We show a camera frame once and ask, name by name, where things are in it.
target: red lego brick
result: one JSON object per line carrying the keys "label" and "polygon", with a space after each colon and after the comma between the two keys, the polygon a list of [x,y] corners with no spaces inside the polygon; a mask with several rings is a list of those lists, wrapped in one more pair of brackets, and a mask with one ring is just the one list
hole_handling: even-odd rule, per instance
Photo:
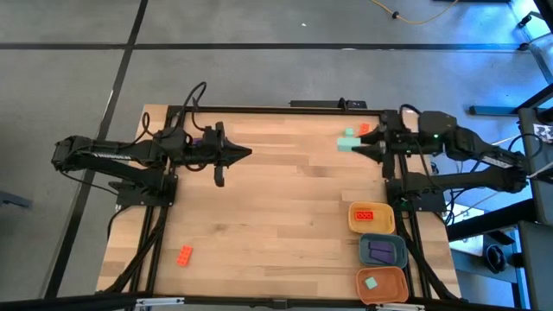
{"label": "red lego brick", "polygon": [[362,136],[370,131],[371,131],[371,125],[361,124],[361,127],[359,128],[359,136]]}
{"label": "red lego brick", "polygon": [[369,211],[357,211],[355,212],[355,220],[358,221],[369,221],[374,220],[374,215]]}
{"label": "red lego brick", "polygon": [[190,255],[192,255],[192,247],[186,245],[182,246],[181,253],[176,259],[176,263],[181,267],[185,267],[188,264],[188,259],[190,258]]}

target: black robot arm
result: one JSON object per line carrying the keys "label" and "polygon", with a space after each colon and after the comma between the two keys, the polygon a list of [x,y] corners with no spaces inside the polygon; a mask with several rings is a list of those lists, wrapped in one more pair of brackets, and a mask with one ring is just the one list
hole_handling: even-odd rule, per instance
{"label": "black robot arm", "polygon": [[[411,132],[397,111],[385,111],[380,125],[360,138],[362,145],[353,147],[353,151],[383,162],[383,177],[400,187],[404,194],[473,187],[516,193],[526,186],[528,165],[522,153],[484,142],[444,112],[420,112],[418,132]],[[490,167],[481,172],[438,175],[431,179],[420,173],[407,173],[401,181],[395,180],[394,155],[438,155],[442,152],[456,161],[472,159],[490,164]]]}
{"label": "black robot arm", "polygon": [[[166,128],[139,143],[96,141],[70,136],[57,142],[52,164],[61,172],[91,169],[121,178],[109,185],[118,191],[118,204],[172,205],[176,175],[166,174],[168,160],[175,166],[197,171],[213,164],[215,184],[225,185],[223,167],[251,154],[251,149],[231,143],[222,122],[207,126],[201,139],[193,139],[182,128]],[[136,168],[120,161],[137,162]]]}

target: teal block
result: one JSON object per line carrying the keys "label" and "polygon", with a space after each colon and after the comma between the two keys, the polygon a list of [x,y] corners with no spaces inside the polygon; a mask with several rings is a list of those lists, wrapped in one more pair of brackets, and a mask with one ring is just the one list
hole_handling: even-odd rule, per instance
{"label": "teal block", "polygon": [[354,134],[355,131],[352,128],[347,128],[346,130],[344,130],[345,137],[353,137]]}
{"label": "teal block", "polygon": [[352,147],[358,147],[361,145],[361,138],[338,138],[338,151],[352,151]]}
{"label": "teal block", "polygon": [[375,280],[372,276],[365,280],[365,285],[368,289],[374,289],[378,286],[377,280]]}

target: wooden table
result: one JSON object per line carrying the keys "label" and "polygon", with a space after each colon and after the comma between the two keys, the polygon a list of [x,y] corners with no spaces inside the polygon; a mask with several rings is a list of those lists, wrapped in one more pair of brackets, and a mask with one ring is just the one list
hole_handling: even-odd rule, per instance
{"label": "wooden table", "polygon": [[[151,115],[150,129],[161,129],[167,106],[144,110]],[[408,126],[416,124],[412,114],[405,118]],[[253,154],[226,171],[223,188],[214,185],[213,166],[199,173],[177,170],[155,293],[357,300],[354,276],[364,266],[347,209],[356,200],[386,202],[385,185],[380,165],[338,152],[336,139],[347,127],[373,128],[378,118],[210,112],[196,119],[200,126],[223,121],[229,139]],[[185,129],[200,136],[188,119]],[[408,166],[422,171],[419,157],[408,159]],[[98,289],[111,285],[135,255],[143,215],[143,207],[134,207],[115,219]],[[417,217],[427,261],[460,295],[443,223],[433,213]],[[176,264],[183,245],[194,247],[185,268]],[[410,268],[415,295],[422,296],[412,257]]]}

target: concrete floor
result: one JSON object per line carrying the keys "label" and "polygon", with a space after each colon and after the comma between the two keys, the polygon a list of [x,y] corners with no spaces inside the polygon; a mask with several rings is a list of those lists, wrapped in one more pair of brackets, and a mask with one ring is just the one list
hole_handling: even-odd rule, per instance
{"label": "concrete floor", "polygon": [[[527,10],[521,1],[512,6],[517,15]],[[138,4],[0,0],[0,43],[126,42]],[[386,4],[421,20],[448,5]],[[160,0],[149,4],[138,42],[516,43],[525,40],[517,21],[507,4],[459,3],[438,20],[414,26],[362,0]],[[0,154],[0,189],[34,202],[30,210],[0,208],[0,301],[42,294],[77,187],[50,165],[54,143],[96,134],[122,54],[0,50],[0,142],[8,147]],[[518,105],[546,86],[529,52],[135,51],[108,138],[130,140],[144,104],[179,105],[202,80],[208,83],[202,105],[285,106],[293,99],[342,96],[364,99],[371,108],[410,103],[453,114],[490,142],[516,135],[516,119],[470,117],[466,107]],[[436,161],[443,171],[454,168],[445,158]],[[98,176],[95,183],[108,180]],[[476,189],[459,202],[469,206],[485,195]],[[482,207],[495,209],[528,195],[501,194]],[[94,291],[114,202],[92,190],[61,295]],[[475,283],[489,283],[460,279],[469,300],[502,303],[471,291]],[[511,290],[506,283],[493,288],[496,297]]]}

